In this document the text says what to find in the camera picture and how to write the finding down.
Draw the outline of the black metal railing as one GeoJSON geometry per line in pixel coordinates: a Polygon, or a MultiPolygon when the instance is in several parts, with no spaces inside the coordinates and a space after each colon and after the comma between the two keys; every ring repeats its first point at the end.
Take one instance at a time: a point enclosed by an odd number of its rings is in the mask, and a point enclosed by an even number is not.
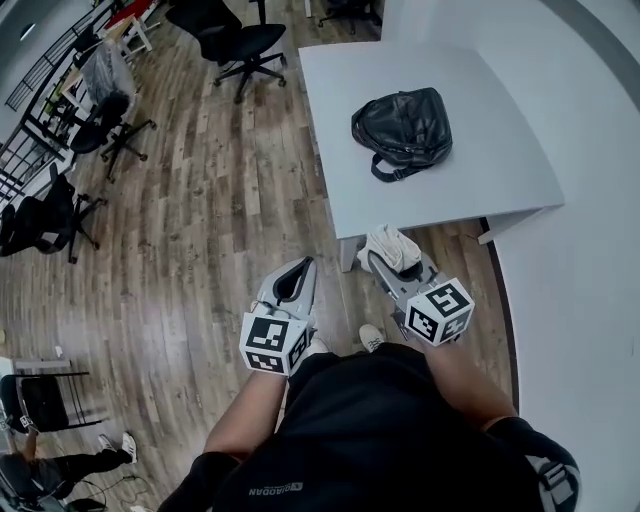
{"type": "Polygon", "coordinates": [[[10,135],[0,139],[0,202],[24,194],[30,179],[67,148],[60,122],[52,118],[62,76],[71,66],[73,45],[96,19],[87,14],[55,41],[9,95],[5,105],[18,115],[10,135]]]}

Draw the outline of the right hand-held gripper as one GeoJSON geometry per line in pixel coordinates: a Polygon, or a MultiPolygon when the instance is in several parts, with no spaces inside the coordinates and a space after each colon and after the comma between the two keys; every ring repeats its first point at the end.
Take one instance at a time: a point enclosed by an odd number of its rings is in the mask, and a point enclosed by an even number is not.
{"type": "Polygon", "coordinates": [[[406,270],[394,270],[369,250],[365,261],[383,291],[396,303],[394,319],[406,340],[440,346],[455,341],[469,326],[474,301],[457,278],[439,282],[427,254],[406,270]]]}

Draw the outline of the person's white right shoe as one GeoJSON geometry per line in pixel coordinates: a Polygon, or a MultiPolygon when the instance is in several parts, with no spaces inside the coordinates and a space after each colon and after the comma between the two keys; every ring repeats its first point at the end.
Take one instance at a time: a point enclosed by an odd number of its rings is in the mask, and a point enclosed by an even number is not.
{"type": "Polygon", "coordinates": [[[365,324],[359,328],[359,338],[369,353],[373,353],[386,342],[381,331],[372,324],[365,324]]]}

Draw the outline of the person's black shirt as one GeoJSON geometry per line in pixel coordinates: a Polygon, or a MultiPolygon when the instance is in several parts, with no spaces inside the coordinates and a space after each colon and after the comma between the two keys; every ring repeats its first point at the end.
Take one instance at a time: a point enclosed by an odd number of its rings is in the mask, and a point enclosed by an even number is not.
{"type": "Polygon", "coordinates": [[[158,512],[577,512],[578,465],[524,419],[486,431],[423,351],[307,357],[275,432],[245,460],[202,453],[158,512]]]}

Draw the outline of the red-top white table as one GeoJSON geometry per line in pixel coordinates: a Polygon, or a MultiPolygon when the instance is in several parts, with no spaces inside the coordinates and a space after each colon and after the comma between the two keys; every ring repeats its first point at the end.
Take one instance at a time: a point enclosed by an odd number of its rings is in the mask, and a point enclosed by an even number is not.
{"type": "Polygon", "coordinates": [[[155,0],[134,0],[129,5],[119,8],[107,22],[104,28],[111,28],[112,26],[120,23],[130,16],[134,16],[136,19],[139,19],[151,6],[154,5],[155,0]]]}

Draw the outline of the black leather backpack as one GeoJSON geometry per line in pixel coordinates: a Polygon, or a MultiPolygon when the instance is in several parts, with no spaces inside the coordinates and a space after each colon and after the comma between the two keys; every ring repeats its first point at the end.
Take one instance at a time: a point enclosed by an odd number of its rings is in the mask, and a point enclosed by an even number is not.
{"type": "Polygon", "coordinates": [[[369,101],[352,115],[351,134],[373,152],[370,171],[384,183],[442,163],[453,148],[443,98],[432,87],[369,101]]]}

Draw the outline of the plastic-covered office chair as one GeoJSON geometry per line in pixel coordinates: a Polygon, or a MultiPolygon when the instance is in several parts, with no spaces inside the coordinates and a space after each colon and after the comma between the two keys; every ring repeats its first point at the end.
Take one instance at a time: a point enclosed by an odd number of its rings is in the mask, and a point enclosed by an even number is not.
{"type": "Polygon", "coordinates": [[[124,112],[129,117],[136,102],[136,84],[132,71],[112,40],[104,39],[74,58],[80,71],[88,96],[98,106],[113,93],[127,100],[124,112]]]}

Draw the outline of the person's right forearm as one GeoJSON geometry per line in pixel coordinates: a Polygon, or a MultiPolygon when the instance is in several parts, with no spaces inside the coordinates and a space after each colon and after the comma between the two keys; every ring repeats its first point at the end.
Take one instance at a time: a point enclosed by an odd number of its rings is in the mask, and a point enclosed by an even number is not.
{"type": "Polygon", "coordinates": [[[469,423],[486,431],[498,421],[517,417],[511,399],[457,343],[423,347],[437,389],[469,423]]]}

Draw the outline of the black folding chair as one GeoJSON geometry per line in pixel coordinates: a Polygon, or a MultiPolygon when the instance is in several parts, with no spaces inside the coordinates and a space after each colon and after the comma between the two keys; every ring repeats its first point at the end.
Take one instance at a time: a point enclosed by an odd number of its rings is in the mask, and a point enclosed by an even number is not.
{"type": "Polygon", "coordinates": [[[0,424],[26,433],[56,433],[95,426],[108,419],[102,397],[92,388],[91,373],[71,362],[68,381],[49,396],[40,398],[0,398],[0,424]]]}

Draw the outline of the black office chair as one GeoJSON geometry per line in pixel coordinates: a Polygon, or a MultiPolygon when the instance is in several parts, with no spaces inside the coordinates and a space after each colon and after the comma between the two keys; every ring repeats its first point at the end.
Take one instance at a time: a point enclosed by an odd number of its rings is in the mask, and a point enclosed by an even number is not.
{"type": "Polygon", "coordinates": [[[102,148],[100,158],[108,164],[106,179],[110,183],[115,181],[115,163],[123,150],[135,155],[141,162],[148,159],[148,155],[134,148],[130,140],[146,128],[158,128],[152,119],[137,126],[127,123],[124,116],[130,106],[131,100],[126,94],[114,91],[93,107],[87,119],[75,118],[79,130],[70,143],[70,149],[75,154],[86,155],[102,148]]]}
{"type": "Polygon", "coordinates": [[[265,66],[274,60],[282,66],[287,65],[282,52],[265,54],[284,35],[286,27],[283,24],[262,21],[244,25],[224,0],[171,0],[165,17],[196,39],[202,58],[221,67],[237,65],[214,79],[214,85],[218,87],[227,78],[241,77],[234,96],[236,104],[242,102],[244,88],[256,73],[276,79],[281,87],[287,84],[283,74],[265,66]]]}
{"type": "Polygon", "coordinates": [[[74,245],[77,234],[84,236],[94,250],[100,244],[92,239],[82,222],[98,207],[106,206],[106,198],[92,199],[76,194],[67,178],[52,163],[49,167],[51,187],[43,199],[25,197],[18,208],[7,205],[0,213],[0,257],[8,257],[29,248],[51,255],[68,248],[68,262],[76,264],[74,245]]]}
{"type": "Polygon", "coordinates": [[[356,20],[370,21],[374,26],[381,27],[383,21],[375,4],[376,0],[326,0],[326,16],[317,21],[317,26],[322,28],[326,21],[347,19],[351,35],[356,33],[356,20]]]}

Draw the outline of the person's left forearm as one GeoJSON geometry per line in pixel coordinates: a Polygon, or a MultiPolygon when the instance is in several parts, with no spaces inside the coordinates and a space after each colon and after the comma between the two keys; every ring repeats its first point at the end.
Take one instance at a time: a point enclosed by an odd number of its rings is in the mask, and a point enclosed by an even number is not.
{"type": "Polygon", "coordinates": [[[287,379],[253,372],[210,431],[204,453],[224,453],[245,460],[276,430],[287,379]]]}

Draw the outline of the wooden-top white table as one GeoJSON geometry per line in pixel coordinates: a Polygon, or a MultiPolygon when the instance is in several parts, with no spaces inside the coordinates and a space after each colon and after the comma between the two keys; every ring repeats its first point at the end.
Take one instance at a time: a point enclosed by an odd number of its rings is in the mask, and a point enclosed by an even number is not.
{"type": "Polygon", "coordinates": [[[153,50],[146,25],[135,15],[107,24],[98,31],[98,36],[102,40],[113,42],[127,58],[139,52],[153,50]]]}

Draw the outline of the white cloth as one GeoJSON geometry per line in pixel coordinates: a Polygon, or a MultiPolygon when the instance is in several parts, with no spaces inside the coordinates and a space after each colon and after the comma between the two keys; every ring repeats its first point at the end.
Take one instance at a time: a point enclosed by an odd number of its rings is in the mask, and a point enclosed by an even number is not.
{"type": "Polygon", "coordinates": [[[410,269],[421,261],[421,250],[410,238],[388,224],[380,225],[366,236],[364,247],[357,253],[361,268],[368,273],[372,270],[368,256],[373,252],[395,272],[410,269]]]}

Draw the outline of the white table leg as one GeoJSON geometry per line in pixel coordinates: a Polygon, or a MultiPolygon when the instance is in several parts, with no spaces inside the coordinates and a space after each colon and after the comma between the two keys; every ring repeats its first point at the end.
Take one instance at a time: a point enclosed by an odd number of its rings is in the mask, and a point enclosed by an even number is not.
{"type": "Polygon", "coordinates": [[[343,273],[348,273],[352,270],[357,259],[357,253],[364,247],[365,243],[365,235],[342,238],[338,241],[339,266],[343,273]]]}
{"type": "Polygon", "coordinates": [[[477,238],[480,245],[491,243],[502,232],[502,218],[500,216],[483,217],[480,219],[482,233],[477,238]]]}

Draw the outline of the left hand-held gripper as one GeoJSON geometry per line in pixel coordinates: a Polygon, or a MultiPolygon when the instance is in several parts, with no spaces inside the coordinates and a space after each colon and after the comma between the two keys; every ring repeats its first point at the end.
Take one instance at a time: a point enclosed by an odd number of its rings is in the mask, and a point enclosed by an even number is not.
{"type": "Polygon", "coordinates": [[[310,345],[315,320],[309,315],[314,302],[317,265],[312,257],[299,258],[264,279],[259,304],[242,319],[239,350],[249,370],[291,376],[310,345]]]}

